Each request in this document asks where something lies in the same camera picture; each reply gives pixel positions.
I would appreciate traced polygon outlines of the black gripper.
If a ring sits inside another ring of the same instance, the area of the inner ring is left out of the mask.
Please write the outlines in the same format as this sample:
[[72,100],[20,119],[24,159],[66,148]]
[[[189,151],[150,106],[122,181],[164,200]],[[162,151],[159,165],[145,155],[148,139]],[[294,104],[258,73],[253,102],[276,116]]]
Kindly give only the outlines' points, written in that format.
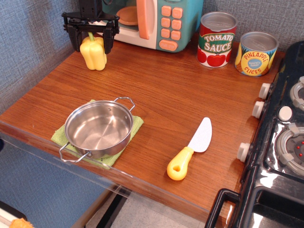
[[[63,12],[64,30],[67,31],[68,24],[80,24],[92,26],[94,22],[106,22],[106,28],[103,32],[104,51],[109,54],[114,43],[114,34],[119,34],[119,17],[103,11],[104,5],[110,5],[111,0],[79,0],[78,12]],[[84,31],[69,31],[68,32],[73,49],[80,52],[80,46],[83,40],[88,37],[88,33]]]

